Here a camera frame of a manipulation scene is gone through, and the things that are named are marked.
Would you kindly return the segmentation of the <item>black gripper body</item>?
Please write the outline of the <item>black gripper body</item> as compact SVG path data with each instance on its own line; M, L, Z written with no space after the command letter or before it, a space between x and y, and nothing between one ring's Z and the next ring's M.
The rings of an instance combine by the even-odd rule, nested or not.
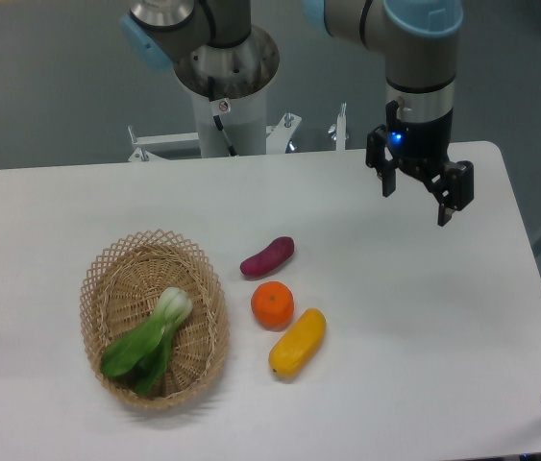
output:
M385 106L387 148L398 168L415 179L442 177L449 161L453 110L435 120L415 123L403 121L399 109L396 100Z

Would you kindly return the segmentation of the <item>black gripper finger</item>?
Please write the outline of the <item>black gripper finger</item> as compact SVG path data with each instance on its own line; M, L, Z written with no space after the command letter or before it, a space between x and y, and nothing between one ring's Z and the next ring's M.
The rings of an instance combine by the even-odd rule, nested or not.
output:
M474 199L474 164L471 161L442 161L424 170L424 185L438 203L437 225L447 225L455 212Z
M389 197L396 190L397 162L393 157L386 158L388 130L385 125L379 125L367 134L365 164L377 172L381 180L381 193Z

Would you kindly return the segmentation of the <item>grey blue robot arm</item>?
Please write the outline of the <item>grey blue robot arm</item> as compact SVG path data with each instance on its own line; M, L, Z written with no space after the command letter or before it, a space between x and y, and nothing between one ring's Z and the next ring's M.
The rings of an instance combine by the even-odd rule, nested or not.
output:
M329 36L383 55L385 121L367 137L366 165L384 195L398 173L421 182L446 225L474 197L472 163L448 156L461 4L306 1L303 9ZM119 23L147 65L172 68L191 95L204 157L267 152L265 91L280 55L249 2L134 1Z

